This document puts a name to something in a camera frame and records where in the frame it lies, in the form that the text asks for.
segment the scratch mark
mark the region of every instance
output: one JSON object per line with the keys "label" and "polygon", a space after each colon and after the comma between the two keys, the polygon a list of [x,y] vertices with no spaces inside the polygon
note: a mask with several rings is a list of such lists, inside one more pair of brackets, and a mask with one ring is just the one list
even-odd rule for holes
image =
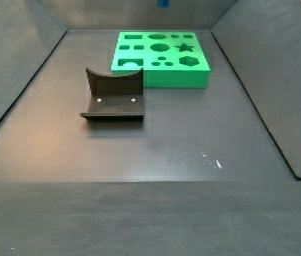
{"label": "scratch mark", "polygon": [[220,160],[217,160],[217,165],[219,165],[220,169],[223,169],[223,166],[220,164]]}

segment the hexagonal hole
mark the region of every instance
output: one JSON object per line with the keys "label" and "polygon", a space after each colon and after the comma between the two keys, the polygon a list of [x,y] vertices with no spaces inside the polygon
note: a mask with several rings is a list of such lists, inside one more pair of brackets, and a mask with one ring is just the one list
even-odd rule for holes
{"label": "hexagonal hole", "polygon": [[180,58],[180,63],[182,65],[186,65],[189,67],[197,66],[200,64],[200,61],[197,58],[190,57],[190,56],[185,56],[182,58]]}

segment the square hole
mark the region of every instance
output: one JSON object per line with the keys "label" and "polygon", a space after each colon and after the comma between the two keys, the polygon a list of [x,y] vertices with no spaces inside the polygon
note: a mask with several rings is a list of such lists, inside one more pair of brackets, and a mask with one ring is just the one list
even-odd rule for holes
{"label": "square hole", "polygon": [[136,49],[136,50],[144,50],[144,49],[145,49],[145,46],[144,46],[144,45],[136,45],[136,46],[134,46],[134,49]]}

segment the curved black piece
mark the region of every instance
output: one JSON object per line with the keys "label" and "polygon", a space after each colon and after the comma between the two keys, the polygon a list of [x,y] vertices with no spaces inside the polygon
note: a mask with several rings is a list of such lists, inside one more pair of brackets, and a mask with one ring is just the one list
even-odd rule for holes
{"label": "curved black piece", "polygon": [[86,68],[92,102],[86,119],[144,118],[144,70],[122,76],[108,76]]}

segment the circular hole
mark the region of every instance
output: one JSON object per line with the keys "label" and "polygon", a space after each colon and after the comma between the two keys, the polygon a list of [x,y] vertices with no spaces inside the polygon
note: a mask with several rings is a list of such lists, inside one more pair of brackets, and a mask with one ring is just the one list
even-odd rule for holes
{"label": "circular hole", "polygon": [[153,44],[152,49],[157,52],[165,52],[170,49],[170,47],[166,44]]}
{"label": "circular hole", "polygon": [[149,38],[152,38],[152,39],[165,39],[166,36],[161,35],[161,34],[154,34],[154,35],[150,35]]}

